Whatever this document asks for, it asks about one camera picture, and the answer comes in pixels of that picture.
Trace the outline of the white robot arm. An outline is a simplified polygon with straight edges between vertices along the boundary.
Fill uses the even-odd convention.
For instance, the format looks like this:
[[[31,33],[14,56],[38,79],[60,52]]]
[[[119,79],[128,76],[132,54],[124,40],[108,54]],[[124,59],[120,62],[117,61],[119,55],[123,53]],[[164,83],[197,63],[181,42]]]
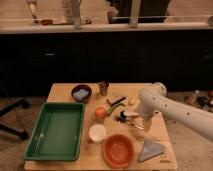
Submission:
[[[152,118],[155,111],[171,117],[213,142],[213,113],[166,97],[167,89],[160,82],[141,89],[136,108],[142,118]]]

